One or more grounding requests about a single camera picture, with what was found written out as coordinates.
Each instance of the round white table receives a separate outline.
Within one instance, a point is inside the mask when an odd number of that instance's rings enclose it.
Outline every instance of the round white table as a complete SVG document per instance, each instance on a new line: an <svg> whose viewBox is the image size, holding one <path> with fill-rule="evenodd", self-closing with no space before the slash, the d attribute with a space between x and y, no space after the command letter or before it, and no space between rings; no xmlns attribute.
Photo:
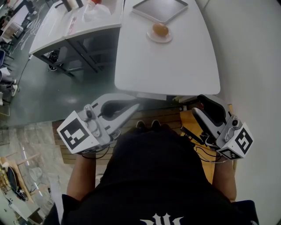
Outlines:
<svg viewBox="0 0 281 225"><path fill-rule="evenodd" d="M115 85L125 91L195 96L218 94L219 73L213 45L194 0L167 26L173 40L155 43L147 36L153 22L132 12L141 0L125 2L115 69Z"/></svg>

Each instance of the silver tray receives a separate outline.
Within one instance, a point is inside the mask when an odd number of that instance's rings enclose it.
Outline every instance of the silver tray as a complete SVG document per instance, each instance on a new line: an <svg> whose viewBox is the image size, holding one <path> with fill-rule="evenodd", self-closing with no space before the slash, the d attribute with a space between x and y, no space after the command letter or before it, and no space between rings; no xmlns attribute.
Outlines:
<svg viewBox="0 0 281 225"><path fill-rule="evenodd" d="M166 24L188 8L182 0L144 0L133 6L132 11L153 22Z"/></svg>

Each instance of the white plate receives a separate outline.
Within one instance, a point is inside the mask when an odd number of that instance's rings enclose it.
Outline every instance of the white plate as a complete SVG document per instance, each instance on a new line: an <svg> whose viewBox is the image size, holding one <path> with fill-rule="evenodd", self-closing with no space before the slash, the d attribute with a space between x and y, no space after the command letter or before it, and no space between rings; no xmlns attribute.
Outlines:
<svg viewBox="0 0 281 225"><path fill-rule="evenodd" d="M173 33L169 30L169 33L165 37L157 35L152 28L147 32L148 37L158 43L167 43L173 39Z"/></svg>

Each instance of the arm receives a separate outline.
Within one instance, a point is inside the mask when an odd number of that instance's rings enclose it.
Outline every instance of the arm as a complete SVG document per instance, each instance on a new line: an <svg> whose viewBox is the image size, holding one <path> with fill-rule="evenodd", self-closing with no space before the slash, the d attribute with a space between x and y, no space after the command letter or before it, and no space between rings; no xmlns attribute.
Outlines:
<svg viewBox="0 0 281 225"><path fill-rule="evenodd" d="M86 194L95 189L96 160L85 159L78 155L68 183L68 196L80 201Z"/></svg>
<svg viewBox="0 0 281 225"><path fill-rule="evenodd" d="M221 157L219 162L225 161L226 158ZM231 202L236 199L236 184L232 161L225 163L217 163L213 176L213 186L220 190Z"/></svg>

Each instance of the tiled floor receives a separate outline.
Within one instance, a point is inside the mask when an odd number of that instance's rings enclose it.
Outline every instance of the tiled floor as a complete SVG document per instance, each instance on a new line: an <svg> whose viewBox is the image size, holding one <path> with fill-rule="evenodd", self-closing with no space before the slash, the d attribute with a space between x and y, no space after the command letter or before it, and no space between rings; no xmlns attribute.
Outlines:
<svg viewBox="0 0 281 225"><path fill-rule="evenodd" d="M24 151L26 157L32 156L38 152L41 153L39 157L29 160L29 163L19 166L23 179L29 190L35 189L34 181L29 175L29 168L40 167L43 175L36 181L38 187L43 185L40 184L40 182L50 186L48 173L53 173L59 176L61 192L66 193L73 165L63 163L60 148L58 145L55 145L54 142L51 122L9 128L6 140L7 138L9 139L9 144L0 146L0 156L18 152L9 157L9 159L20 161L25 158ZM103 173L105 169L106 166L97 166L97 174ZM52 205L48 203L50 195L47 190L41 191L41 194L35 194L32 198L41 210L45 214L48 214L52 207Z"/></svg>

